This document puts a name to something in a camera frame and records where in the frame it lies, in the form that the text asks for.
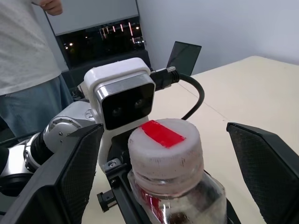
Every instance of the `white bottle cap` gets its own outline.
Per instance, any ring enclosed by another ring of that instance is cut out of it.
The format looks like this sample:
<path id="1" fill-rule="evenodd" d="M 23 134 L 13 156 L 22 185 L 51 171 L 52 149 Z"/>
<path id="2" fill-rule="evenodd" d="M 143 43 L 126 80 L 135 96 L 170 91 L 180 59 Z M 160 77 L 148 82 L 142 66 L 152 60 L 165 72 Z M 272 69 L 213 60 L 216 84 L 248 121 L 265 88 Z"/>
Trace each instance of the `white bottle cap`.
<path id="1" fill-rule="evenodd" d="M 162 119 L 157 123 L 185 139 L 165 147 L 154 140 L 163 139 L 166 136 L 163 132 L 152 130 L 155 137 L 148 135 L 142 126 L 134 130 L 128 148 L 136 182 L 152 193 L 184 193 L 200 182 L 204 172 L 199 132 L 193 124 L 181 119 Z"/>

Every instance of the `bottle cap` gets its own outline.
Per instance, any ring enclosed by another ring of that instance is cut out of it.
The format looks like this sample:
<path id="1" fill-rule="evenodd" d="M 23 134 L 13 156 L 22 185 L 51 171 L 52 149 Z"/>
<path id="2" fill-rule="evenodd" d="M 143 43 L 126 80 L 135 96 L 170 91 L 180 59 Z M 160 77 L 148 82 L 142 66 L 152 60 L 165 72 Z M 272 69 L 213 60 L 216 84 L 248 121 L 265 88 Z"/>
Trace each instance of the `bottle cap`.
<path id="1" fill-rule="evenodd" d="M 128 148 L 137 184 L 152 193 L 180 194 L 203 176 L 199 132 L 188 121 L 149 121 L 132 132 Z"/>

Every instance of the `white table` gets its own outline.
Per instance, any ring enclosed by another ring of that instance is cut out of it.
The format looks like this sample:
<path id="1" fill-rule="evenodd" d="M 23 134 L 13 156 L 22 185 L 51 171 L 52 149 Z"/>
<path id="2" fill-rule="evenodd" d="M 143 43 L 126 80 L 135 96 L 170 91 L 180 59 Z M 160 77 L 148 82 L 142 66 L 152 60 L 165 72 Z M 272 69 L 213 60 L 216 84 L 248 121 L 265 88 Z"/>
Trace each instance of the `white table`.
<path id="1" fill-rule="evenodd" d="M 206 98 L 188 120 L 199 129 L 205 169 L 226 188 L 242 224 L 265 224 L 242 178 L 226 125 L 233 121 L 274 132 L 299 154 L 299 66 L 254 56 L 194 78 Z M 149 118 L 181 118 L 197 99 L 196 90 L 180 82 L 156 93 Z M 98 168 L 83 224 L 124 224 L 118 206 L 101 211 L 96 195 L 109 189 Z"/>

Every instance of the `plastic bottle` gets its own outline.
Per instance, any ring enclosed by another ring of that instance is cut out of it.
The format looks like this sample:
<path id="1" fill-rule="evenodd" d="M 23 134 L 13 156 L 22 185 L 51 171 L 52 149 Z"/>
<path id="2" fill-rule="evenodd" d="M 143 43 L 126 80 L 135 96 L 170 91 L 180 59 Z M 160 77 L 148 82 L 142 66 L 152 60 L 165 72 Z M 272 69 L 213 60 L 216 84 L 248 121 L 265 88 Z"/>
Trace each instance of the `plastic bottle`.
<path id="1" fill-rule="evenodd" d="M 223 186 L 204 172 L 197 128 L 180 119 L 149 121 L 128 141 L 128 179 L 153 224 L 226 224 Z"/>

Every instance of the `jeans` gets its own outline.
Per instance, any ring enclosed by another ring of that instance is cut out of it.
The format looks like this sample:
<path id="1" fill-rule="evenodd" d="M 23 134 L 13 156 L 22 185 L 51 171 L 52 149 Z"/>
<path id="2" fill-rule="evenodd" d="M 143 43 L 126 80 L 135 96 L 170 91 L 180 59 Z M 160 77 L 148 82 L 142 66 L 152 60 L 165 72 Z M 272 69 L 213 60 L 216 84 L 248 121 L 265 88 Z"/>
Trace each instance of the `jeans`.
<path id="1" fill-rule="evenodd" d="M 0 117 L 16 137 L 42 131 L 73 102 L 60 75 L 40 85 L 0 96 Z"/>

